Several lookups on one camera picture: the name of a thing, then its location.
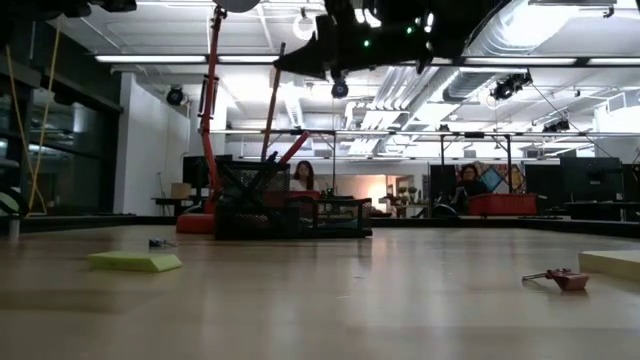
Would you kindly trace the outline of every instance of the white wall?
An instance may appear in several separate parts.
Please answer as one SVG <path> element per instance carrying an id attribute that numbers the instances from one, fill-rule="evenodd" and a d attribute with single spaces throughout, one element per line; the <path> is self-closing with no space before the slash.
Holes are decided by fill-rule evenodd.
<path id="1" fill-rule="evenodd" d="M 120 104 L 114 212 L 157 215 L 151 198 L 161 196 L 160 180 L 167 196 L 171 183 L 182 181 L 190 122 L 138 85 L 133 74 L 122 76 Z"/>
<path id="2" fill-rule="evenodd" d="M 624 164 L 633 163 L 640 151 L 640 106 L 611 113 L 606 107 L 599 107 L 594 111 L 593 124 L 598 132 L 638 132 L 637 137 L 595 139 L 600 146 L 595 149 L 595 156 L 613 156 Z"/>

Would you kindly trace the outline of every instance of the metal pole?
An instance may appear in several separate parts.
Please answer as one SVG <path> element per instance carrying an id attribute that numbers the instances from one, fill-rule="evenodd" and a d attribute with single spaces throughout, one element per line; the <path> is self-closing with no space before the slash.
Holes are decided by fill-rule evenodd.
<path id="1" fill-rule="evenodd" d="M 440 166 L 442 166 L 441 171 L 444 171 L 444 135 L 440 135 Z"/>
<path id="2" fill-rule="evenodd" d="M 509 184 L 509 194 L 513 193 L 513 179 L 511 174 L 511 136 L 505 136 L 507 139 L 507 183 Z"/>
<path id="3" fill-rule="evenodd" d="M 285 44 L 280 44 L 280 56 L 284 55 Z M 276 69 L 275 76 L 273 77 L 273 89 L 271 91 L 271 102 L 269 103 L 269 112 L 267 113 L 267 126 L 264 131 L 264 140 L 262 141 L 262 152 L 260 153 L 260 160 L 265 161 L 267 159 L 267 148 L 269 147 L 269 136 L 271 135 L 271 124 L 273 123 L 273 114 L 276 109 L 276 98 L 278 94 L 278 87 L 280 86 L 280 69 Z"/>
<path id="4" fill-rule="evenodd" d="M 444 137 L 445 135 L 440 135 L 440 193 L 444 193 Z"/>
<path id="5" fill-rule="evenodd" d="M 331 185 L 331 187 L 333 187 L 333 191 L 331 192 L 333 195 L 335 195 L 336 192 L 336 134 L 333 134 L 333 184 Z"/>

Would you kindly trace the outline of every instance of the spotlight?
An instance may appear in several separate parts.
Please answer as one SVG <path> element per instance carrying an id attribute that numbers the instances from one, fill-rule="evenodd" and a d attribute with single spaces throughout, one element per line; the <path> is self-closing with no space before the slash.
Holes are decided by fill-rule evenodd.
<path id="1" fill-rule="evenodd" d="M 571 130 L 571 127 L 569 126 L 569 120 L 567 120 L 567 119 L 562 119 L 562 120 L 558 121 L 556 123 L 556 127 L 558 128 L 558 131 L 569 131 L 569 130 Z"/>
<path id="2" fill-rule="evenodd" d="M 506 79 L 496 81 L 496 87 L 491 90 L 490 95 L 496 100 L 507 100 L 523 87 L 532 83 L 533 79 L 528 70 L 526 74 L 512 74 Z"/>
<path id="3" fill-rule="evenodd" d="M 173 106 L 182 106 L 187 102 L 187 97 L 182 92 L 182 85 L 171 85 L 167 93 L 167 103 Z"/>

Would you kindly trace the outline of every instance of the computer monitor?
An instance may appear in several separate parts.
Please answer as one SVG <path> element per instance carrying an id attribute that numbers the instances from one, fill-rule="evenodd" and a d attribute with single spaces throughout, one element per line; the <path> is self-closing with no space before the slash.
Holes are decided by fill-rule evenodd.
<path id="1" fill-rule="evenodd" d="M 560 167 L 567 201 L 614 201 L 624 193 L 618 158 L 560 158 Z"/>

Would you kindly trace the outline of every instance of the fluorescent light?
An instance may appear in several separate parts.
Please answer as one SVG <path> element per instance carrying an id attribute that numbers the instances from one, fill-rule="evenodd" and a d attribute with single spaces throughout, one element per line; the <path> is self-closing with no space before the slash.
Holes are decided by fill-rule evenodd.
<path id="1" fill-rule="evenodd" d="M 278 60 L 278 55 L 220 55 L 218 61 L 239 63 L 270 63 Z"/>
<path id="2" fill-rule="evenodd" d="M 96 55 L 96 61 L 106 64 L 205 64 L 204 55 Z"/>
<path id="3" fill-rule="evenodd" d="M 366 22 L 369 24 L 369 26 L 380 27 L 380 25 L 382 25 L 380 20 L 376 19 L 375 17 L 373 17 L 373 15 L 371 15 L 371 11 L 369 11 L 369 9 L 364 9 L 363 12 L 364 12 L 364 18 Z"/>
<path id="4" fill-rule="evenodd" d="M 451 64 L 451 59 L 433 58 L 429 65 L 448 65 Z"/>
<path id="5" fill-rule="evenodd" d="M 166 6 L 166 7 L 215 7 L 211 1 L 138 1 L 138 6 Z"/>
<path id="6" fill-rule="evenodd" d="M 543 57 L 470 57 L 465 60 L 467 65 L 572 65 L 576 58 L 543 58 Z"/>
<path id="7" fill-rule="evenodd" d="M 363 22 L 365 22 L 364 13 L 362 12 L 362 9 L 355 9 L 353 11 L 353 14 L 356 17 L 356 21 L 358 22 L 358 24 L 362 24 Z"/>
<path id="8" fill-rule="evenodd" d="M 389 135 L 389 132 L 378 130 L 338 130 L 336 135 Z"/>
<path id="9" fill-rule="evenodd" d="M 511 73 L 511 74 L 526 74 L 526 68 L 492 68 L 492 67 L 461 67 L 458 70 L 463 73 Z"/>
<path id="10" fill-rule="evenodd" d="M 589 65 L 640 65 L 640 58 L 596 58 L 587 63 Z"/>
<path id="11" fill-rule="evenodd" d="M 261 130 L 211 130 L 210 134 L 261 134 Z"/>
<path id="12" fill-rule="evenodd" d="M 442 131 L 398 131 L 396 135 L 405 135 L 405 136 L 440 136 L 440 135 L 451 135 L 449 132 Z"/>

